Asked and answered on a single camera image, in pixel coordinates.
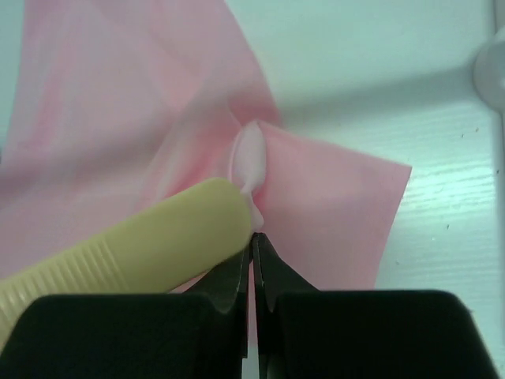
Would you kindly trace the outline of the beige plastic hanger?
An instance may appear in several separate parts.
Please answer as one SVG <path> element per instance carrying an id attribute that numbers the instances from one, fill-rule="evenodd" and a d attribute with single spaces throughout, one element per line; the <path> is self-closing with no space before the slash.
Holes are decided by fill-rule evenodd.
<path id="1" fill-rule="evenodd" d="M 243 250 L 249 201 L 224 178 L 194 185 L 1 282 L 1 342 L 38 298 L 168 292 Z"/>

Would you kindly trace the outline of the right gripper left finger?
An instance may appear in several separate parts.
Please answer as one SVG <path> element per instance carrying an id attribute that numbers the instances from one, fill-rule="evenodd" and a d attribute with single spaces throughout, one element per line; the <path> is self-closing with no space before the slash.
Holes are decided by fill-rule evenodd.
<path id="1" fill-rule="evenodd" d="M 247 355 L 249 250 L 187 291 L 51 295 L 1 354 L 4 378 L 239 378 Z"/>

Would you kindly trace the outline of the pink t shirt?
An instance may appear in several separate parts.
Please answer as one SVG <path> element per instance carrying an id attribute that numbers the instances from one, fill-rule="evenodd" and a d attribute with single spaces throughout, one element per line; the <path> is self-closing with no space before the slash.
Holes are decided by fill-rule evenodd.
<path id="1" fill-rule="evenodd" d="M 222 1 L 28 1 L 1 163 L 1 282 L 224 178 L 249 201 L 250 256 L 264 234 L 316 289 L 369 289 L 409 176 L 284 131 Z"/>

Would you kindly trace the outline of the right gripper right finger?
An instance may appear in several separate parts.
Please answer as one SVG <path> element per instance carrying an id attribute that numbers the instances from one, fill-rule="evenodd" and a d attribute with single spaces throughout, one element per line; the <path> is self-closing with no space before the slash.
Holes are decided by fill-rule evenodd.
<path id="1" fill-rule="evenodd" d="M 252 237 L 262 378 L 495 378 L 461 300 L 446 291 L 321 291 Z"/>

